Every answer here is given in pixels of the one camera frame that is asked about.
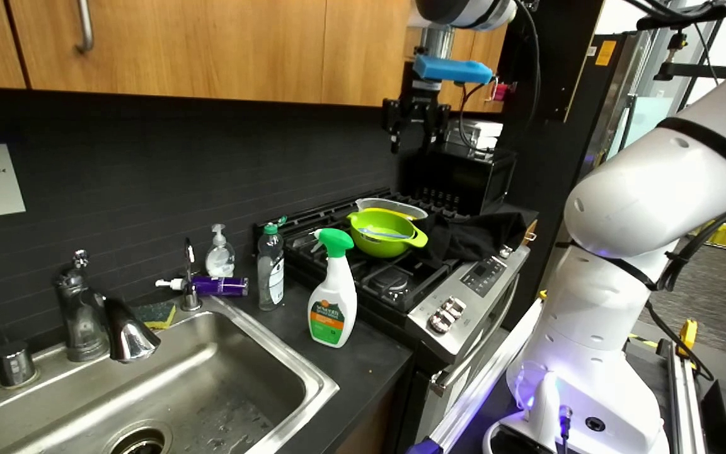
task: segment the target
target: hand soap bottle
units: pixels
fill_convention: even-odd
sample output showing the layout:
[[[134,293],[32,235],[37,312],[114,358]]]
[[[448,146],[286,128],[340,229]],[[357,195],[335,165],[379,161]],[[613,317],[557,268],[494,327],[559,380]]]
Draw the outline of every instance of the hand soap bottle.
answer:
[[[315,344],[344,348],[357,317],[355,281],[345,262],[352,240],[344,229],[317,229],[315,237],[327,251],[327,277],[311,296],[307,327]]]
[[[257,243],[259,309],[273,311],[286,300],[286,248],[279,227],[287,220],[267,222]]]
[[[235,277],[235,251],[224,237],[224,225],[211,225],[211,248],[207,252],[207,272],[211,281]]]

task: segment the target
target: product label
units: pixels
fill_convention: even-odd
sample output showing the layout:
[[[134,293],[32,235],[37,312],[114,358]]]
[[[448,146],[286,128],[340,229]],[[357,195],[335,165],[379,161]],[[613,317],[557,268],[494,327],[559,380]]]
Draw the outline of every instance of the product label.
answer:
[[[339,305],[330,305],[327,300],[317,300],[311,309],[311,336],[315,341],[339,346],[340,344],[340,333],[344,333],[344,312]]]
[[[286,298],[286,259],[277,259],[277,266],[269,268],[267,288],[269,288],[269,300],[279,305]]]
[[[211,281],[235,277],[235,262],[211,262],[209,277]]]

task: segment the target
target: drain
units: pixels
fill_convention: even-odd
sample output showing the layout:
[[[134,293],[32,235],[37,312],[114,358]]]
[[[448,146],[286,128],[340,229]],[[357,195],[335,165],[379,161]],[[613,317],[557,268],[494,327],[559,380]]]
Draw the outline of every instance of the drain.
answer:
[[[124,436],[112,454],[161,454],[165,433],[158,428],[138,428]]]

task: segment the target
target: countertop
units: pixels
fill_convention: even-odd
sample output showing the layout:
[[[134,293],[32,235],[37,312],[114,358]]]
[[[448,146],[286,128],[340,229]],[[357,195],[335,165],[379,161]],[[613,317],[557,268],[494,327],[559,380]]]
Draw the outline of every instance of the countertop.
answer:
[[[255,315],[265,327],[279,336],[293,351],[325,372],[340,391],[283,452],[321,454],[339,444],[364,421],[395,384],[412,351],[357,317],[357,326],[344,348],[312,344],[307,333],[307,298],[299,282],[287,281],[286,304],[274,311],[257,311],[255,296],[235,300],[236,309]]]

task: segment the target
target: stove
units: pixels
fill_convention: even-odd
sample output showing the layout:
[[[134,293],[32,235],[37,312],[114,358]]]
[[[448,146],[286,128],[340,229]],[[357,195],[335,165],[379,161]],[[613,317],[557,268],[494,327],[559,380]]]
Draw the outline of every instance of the stove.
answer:
[[[429,220],[415,222],[431,229],[439,220],[467,220],[420,199],[395,198],[429,211]],[[325,277],[325,251],[315,240],[315,229],[339,227],[349,233],[349,214],[355,211],[355,199],[335,201],[322,210],[287,217],[283,227],[287,275],[306,288],[315,288]],[[349,262],[357,288],[357,312],[366,322],[385,331],[399,341],[419,346],[441,363],[453,363],[467,353],[494,312],[528,252],[504,248],[486,262],[429,266],[423,251],[408,251],[402,257],[380,259],[361,251],[349,252]]]
[[[439,204],[385,195],[429,211],[415,222],[433,235],[439,220],[467,220]],[[322,210],[287,217],[283,227],[287,277],[312,290],[325,277],[325,251],[315,240],[321,227],[349,227],[355,199],[335,201]],[[402,257],[380,259],[361,251],[349,251],[349,262],[357,290],[357,317],[388,333],[413,351],[395,394],[403,396],[391,409],[394,449],[431,433],[443,412],[475,387],[472,372],[480,372],[504,339],[506,315],[525,259],[528,244],[496,251],[485,262],[443,259],[433,266],[423,251],[408,251]]]

